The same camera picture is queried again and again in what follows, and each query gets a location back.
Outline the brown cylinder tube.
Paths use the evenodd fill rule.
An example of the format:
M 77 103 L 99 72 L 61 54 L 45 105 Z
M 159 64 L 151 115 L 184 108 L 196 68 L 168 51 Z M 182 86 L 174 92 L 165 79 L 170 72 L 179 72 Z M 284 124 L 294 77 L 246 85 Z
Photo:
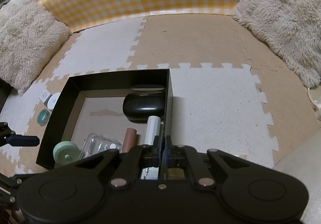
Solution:
M 137 130 L 128 128 L 125 133 L 124 143 L 122 145 L 122 153 L 127 153 L 135 145 Z

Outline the white cylinder tube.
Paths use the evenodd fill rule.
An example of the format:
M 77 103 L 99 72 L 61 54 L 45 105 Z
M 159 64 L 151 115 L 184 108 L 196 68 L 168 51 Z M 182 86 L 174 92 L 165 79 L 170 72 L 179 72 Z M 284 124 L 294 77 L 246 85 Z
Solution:
M 157 116 L 148 117 L 144 144 L 152 145 L 154 142 L 155 136 L 159 135 L 160 128 L 161 128 L 160 117 L 157 117 Z

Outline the clear plastic case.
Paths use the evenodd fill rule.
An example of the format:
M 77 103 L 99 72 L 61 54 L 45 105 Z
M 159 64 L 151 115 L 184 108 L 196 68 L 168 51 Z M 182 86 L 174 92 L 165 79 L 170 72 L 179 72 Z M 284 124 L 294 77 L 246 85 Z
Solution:
M 91 157 L 106 150 L 117 149 L 122 151 L 122 143 L 113 138 L 107 138 L 100 134 L 88 135 L 85 144 L 80 152 L 79 159 Z

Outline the green round tape dispenser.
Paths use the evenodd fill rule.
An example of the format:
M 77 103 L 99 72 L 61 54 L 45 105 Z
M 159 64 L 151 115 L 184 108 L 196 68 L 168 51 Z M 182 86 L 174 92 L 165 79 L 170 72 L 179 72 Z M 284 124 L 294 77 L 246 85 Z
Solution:
M 68 165 L 79 160 L 80 149 L 71 141 L 61 141 L 53 149 L 54 168 Z

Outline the white round device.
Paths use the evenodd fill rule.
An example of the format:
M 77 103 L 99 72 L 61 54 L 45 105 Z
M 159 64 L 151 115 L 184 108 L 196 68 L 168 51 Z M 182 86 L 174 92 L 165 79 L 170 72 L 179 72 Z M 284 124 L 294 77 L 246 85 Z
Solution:
M 45 105 L 49 110 L 53 110 L 57 103 L 60 93 L 50 94 L 49 98 L 45 101 Z

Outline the black oval case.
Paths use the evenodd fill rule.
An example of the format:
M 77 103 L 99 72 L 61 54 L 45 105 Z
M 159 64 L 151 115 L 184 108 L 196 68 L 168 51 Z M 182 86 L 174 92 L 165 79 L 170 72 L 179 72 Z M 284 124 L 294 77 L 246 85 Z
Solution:
M 165 112 L 165 95 L 163 93 L 131 93 L 124 98 L 122 111 L 132 122 L 145 123 L 150 116 L 161 119 Z

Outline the white power adapter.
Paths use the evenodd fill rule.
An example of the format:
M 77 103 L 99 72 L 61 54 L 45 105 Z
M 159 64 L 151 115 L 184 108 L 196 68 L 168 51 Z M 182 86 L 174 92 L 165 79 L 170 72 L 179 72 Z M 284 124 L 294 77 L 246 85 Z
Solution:
M 45 89 L 40 93 L 39 99 L 41 100 L 41 102 L 45 103 L 51 96 L 52 94 Z

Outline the black cardboard box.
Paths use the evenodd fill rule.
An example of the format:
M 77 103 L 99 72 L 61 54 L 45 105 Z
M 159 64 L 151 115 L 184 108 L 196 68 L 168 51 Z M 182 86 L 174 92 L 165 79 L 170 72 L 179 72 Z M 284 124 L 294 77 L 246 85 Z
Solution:
M 55 105 L 43 139 L 36 163 L 44 169 L 54 169 L 53 149 L 57 143 L 72 139 L 76 122 L 84 102 L 88 98 L 125 98 L 131 93 L 163 93 L 165 112 L 161 119 L 159 136 L 171 134 L 173 89 L 169 69 L 142 69 L 103 72 L 70 77 Z

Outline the fluffy white pillow left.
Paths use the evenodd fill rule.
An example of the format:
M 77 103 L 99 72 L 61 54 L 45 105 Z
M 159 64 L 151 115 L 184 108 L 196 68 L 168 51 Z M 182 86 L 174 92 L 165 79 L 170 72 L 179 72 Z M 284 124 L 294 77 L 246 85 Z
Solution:
M 23 95 L 70 36 L 36 0 L 10 0 L 1 7 L 1 80 Z

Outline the fluffy white pillow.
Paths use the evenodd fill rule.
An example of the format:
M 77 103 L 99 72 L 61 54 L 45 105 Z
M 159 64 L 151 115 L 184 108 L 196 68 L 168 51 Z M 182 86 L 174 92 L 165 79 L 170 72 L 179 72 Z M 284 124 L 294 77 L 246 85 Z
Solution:
M 320 84 L 320 0 L 239 0 L 232 17 L 307 88 Z
M 10 0 L 1 7 L 1 80 L 23 95 L 70 36 L 36 0 Z

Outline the fluffy white pillow right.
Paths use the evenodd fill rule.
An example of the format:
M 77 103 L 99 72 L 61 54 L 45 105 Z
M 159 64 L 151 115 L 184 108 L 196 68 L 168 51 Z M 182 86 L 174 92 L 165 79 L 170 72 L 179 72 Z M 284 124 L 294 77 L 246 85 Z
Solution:
M 307 88 L 320 84 L 320 0 L 239 0 L 232 17 Z

